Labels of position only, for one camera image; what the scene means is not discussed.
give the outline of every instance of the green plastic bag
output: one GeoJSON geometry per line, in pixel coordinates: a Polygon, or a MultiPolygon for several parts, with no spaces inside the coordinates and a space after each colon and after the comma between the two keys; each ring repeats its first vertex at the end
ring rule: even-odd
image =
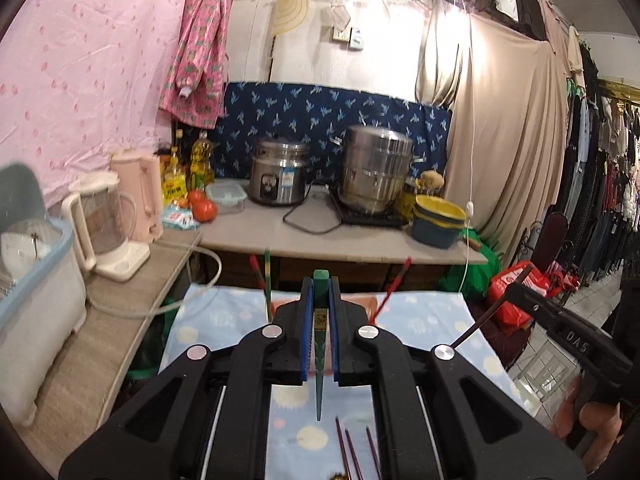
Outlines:
{"type": "MultiPolygon", "coordinates": [[[[465,231],[467,232],[469,239],[482,242],[478,234],[473,229],[464,229],[462,234],[464,234],[465,231]]],[[[487,289],[489,288],[489,280],[502,270],[500,259],[489,247],[482,244],[480,252],[482,253],[482,256],[487,259],[487,263],[484,265],[468,266],[465,283],[461,290],[465,300],[483,299],[486,296],[487,289]]],[[[460,283],[462,282],[464,273],[464,265],[449,267],[449,271],[438,283],[440,290],[444,290],[446,292],[457,292],[460,288],[460,283]]]]}

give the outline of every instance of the hanging cutting board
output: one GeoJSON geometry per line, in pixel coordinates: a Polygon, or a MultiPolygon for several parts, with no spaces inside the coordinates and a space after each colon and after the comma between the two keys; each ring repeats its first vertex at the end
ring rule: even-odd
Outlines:
{"type": "Polygon", "coordinates": [[[305,21],[309,0],[276,0],[271,35],[289,32],[305,21]]]}

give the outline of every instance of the countertop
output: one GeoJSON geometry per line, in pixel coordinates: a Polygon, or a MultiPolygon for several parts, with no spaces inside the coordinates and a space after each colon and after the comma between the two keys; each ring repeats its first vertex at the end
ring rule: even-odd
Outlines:
{"type": "MultiPolygon", "coordinates": [[[[165,230],[162,240],[198,244],[199,232],[165,230]]],[[[151,312],[164,301],[190,255],[151,245],[151,255],[126,283],[87,277],[87,295],[110,308],[151,312]]],[[[34,423],[16,428],[34,457],[53,475],[63,460],[109,416],[124,375],[151,317],[123,319],[87,307],[78,333],[67,339],[40,389],[34,423]]]]}
{"type": "MultiPolygon", "coordinates": [[[[259,205],[247,199],[244,211],[219,215],[200,231],[200,245],[213,250],[273,256],[361,263],[401,264],[408,256],[414,265],[464,265],[466,244],[461,240],[447,250],[417,242],[407,232],[361,226],[340,226],[325,235],[311,235],[282,222],[290,207],[259,205]]],[[[311,190],[308,200],[289,216],[308,230],[321,231],[338,223],[328,192],[311,190]]],[[[469,250],[470,264],[484,264],[482,254],[469,250]]]]}

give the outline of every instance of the silver bolt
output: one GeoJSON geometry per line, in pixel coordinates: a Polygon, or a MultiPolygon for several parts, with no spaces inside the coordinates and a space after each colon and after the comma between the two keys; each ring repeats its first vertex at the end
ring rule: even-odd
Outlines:
{"type": "Polygon", "coordinates": [[[375,339],[378,337],[379,333],[380,331],[371,325],[364,325],[358,329],[358,334],[360,334],[360,337],[363,337],[364,339],[375,339]]]}
{"type": "Polygon", "coordinates": [[[192,361],[199,361],[207,356],[207,349],[202,345],[192,346],[187,350],[187,357],[192,361]]]}
{"type": "Polygon", "coordinates": [[[433,349],[433,353],[441,361],[451,361],[453,356],[456,355],[456,351],[447,345],[438,345],[433,349]]]}
{"type": "Polygon", "coordinates": [[[267,325],[262,329],[262,335],[269,339],[274,339],[282,334],[282,329],[278,325],[267,325]]]}

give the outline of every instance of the yellow bottle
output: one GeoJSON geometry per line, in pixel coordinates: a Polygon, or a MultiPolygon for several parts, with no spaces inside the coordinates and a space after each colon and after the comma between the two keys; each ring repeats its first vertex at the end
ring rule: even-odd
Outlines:
{"type": "Polygon", "coordinates": [[[164,172],[162,183],[162,196],[164,206],[168,206],[173,200],[180,200],[187,196],[187,177],[184,170],[178,165],[178,148],[171,147],[171,163],[164,172]]]}
{"type": "Polygon", "coordinates": [[[213,184],[214,175],[210,158],[213,154],[213,143],[207,139],[207,132],[200,131],[200,138],[191,149],[190,183],[191,189],[204,191],[205,187],[213,184]]]}

